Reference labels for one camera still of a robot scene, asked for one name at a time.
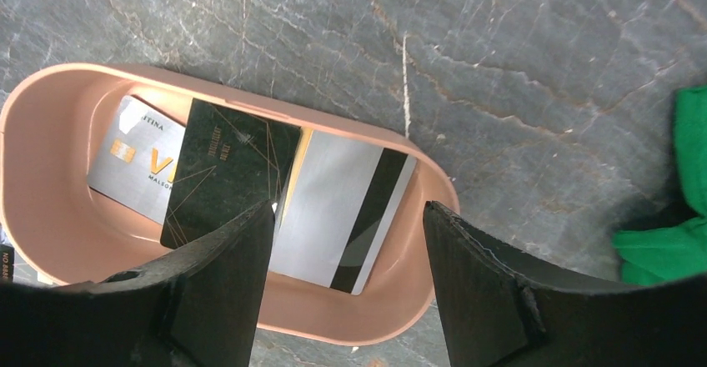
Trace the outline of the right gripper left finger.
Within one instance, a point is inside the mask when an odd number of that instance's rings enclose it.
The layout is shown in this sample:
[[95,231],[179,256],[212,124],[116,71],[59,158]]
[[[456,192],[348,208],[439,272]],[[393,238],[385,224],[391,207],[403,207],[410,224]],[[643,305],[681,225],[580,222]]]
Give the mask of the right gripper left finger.
[[269,202],[101,282],[1,286],[4,366],[246,366],[273,244]]

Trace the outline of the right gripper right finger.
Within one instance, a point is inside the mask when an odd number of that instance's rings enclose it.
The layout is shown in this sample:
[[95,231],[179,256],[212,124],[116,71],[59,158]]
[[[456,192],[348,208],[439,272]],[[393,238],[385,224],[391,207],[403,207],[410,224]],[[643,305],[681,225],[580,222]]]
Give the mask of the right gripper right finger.
[[559,267],[437,201],[424,236],[453,366],[703,366],[706,277],[636,286]]

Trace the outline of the black card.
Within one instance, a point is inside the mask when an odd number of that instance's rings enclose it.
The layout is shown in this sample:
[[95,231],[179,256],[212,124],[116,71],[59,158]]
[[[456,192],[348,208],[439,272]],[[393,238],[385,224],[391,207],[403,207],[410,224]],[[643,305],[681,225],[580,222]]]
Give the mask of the black card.
[[160,237],[176,249],[286,189],[302,130],[195,99]]

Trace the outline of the pink oval tray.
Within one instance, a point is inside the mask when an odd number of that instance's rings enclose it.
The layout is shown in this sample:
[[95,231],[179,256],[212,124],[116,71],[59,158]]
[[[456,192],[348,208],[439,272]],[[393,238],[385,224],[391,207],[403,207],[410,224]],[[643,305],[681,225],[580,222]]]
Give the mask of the pink oval tray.
[[399,133],[200,78],[134,63],[64,63],[25,78],[1,114],[1,223],[17,252],[56,284],[107,277],[166,253],[160,227],[91,193],[86,174],[122,96],[134,94],[185,122],[194,98],[278,121],[390,147],[418,165],[369,281],[344,294],[278,274],[264,285],[258,327],[331,344],[362,346],[412,326],[434,298],[423,210],[454,212],[449,176]]

